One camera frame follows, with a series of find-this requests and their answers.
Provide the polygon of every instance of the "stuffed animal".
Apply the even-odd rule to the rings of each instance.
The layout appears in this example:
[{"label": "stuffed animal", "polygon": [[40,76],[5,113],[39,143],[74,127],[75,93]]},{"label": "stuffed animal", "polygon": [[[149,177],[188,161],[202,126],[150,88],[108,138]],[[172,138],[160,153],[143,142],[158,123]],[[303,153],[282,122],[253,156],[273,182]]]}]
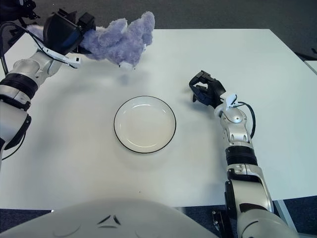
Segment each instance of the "stuffed animal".
[{"label": "stuffed animal", "polygon": [[[91,52],[86,54],[90,59],[107,59],[121,67],[132,69],[140,61],[145,48],[152,43],[154,25],[154,15],[149,11],[129,26],[125,18],[118,19],[107,28],[96,27],[96,30],[87,31],[80,46]],[[27,29],[43,39],[42,26],[29,25]]]}]

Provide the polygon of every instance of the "white bracket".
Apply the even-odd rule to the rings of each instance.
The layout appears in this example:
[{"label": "white bracket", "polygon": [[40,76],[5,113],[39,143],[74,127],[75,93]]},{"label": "white bracket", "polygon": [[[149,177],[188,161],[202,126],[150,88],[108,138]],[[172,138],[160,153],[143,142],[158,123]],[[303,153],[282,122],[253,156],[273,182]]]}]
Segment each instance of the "white bracket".
[{"label": "white bracket", "polygon": [[220,104],[218,107],[214,110],[215,117],[219,117],[221,112],[227,111],[229,108],[234,108],[237,106],[242,105],[241,103],[236,102],[237,100],[237,94],[232,92],[225,92],[220,95],[220,100],[222,101],[222,104]]}]

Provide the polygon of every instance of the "white table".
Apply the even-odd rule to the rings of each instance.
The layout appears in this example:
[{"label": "white table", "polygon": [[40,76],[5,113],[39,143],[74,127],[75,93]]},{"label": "white table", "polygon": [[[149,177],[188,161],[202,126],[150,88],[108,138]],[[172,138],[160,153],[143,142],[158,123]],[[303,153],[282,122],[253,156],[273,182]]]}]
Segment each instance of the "white table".
[{"label": "white table", "polygon": [[317,74],[317,60],[307,60],[305,64],[315,73]]},{"label": "white table", "polygon": [[[211,107],[191,102],[188,87],[201,69],[252,105],[272,199],[317,195],[317,75],[283,42],[252,29],[155,30],[154,38],[132,72],[83,57],[81,69],[63,66],[47,79],[32,100],[23,146],[2,163],[0,208],[58,209],[115,196],[224,204],[222,129]],[[23,36],[6,54],[9,68],[33,45]],[[117,109],[140,95],[167,102],[177,120],[172,141],[154,154],[132,153],[113,131]]]}]

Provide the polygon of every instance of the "white plate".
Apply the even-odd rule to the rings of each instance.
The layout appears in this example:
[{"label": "white plate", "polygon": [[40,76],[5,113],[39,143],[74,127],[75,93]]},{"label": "white plate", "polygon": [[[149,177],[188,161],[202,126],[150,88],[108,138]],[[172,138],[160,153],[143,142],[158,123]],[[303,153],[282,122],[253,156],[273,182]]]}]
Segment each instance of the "white plate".
[{"label": "white plate", "polygon": [[138,153],[151,153],[166,146],[174,136],[176,119],[161,99],[141,96],[125,102],[114,117],[119,141]]}]

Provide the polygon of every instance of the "gray carpet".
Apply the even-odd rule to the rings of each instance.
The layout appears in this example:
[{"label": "gray carpet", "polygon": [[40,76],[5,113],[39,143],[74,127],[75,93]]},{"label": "gray carpet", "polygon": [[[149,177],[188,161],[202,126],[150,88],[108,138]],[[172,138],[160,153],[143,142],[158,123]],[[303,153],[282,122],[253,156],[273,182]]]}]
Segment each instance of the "gray carpet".
[{"label": "gray carpet", "polygon": [[[150,10],[157,29],[268,28],[293,51],[317,57],[311,51],[317,49],[316,0],[37,0],[36,4],[35,12],[42,17],[37,19],[39,24],[51,12],[63,8],[79,14],[89,12],[98,26],[122,17],[132,21]],[[317,235],[317,196],[285,203],[298,231]],[[211,224],[213,209],[189,207],[186,214],[218,235]],[[0,232],[47,212],[0,209]]]}]

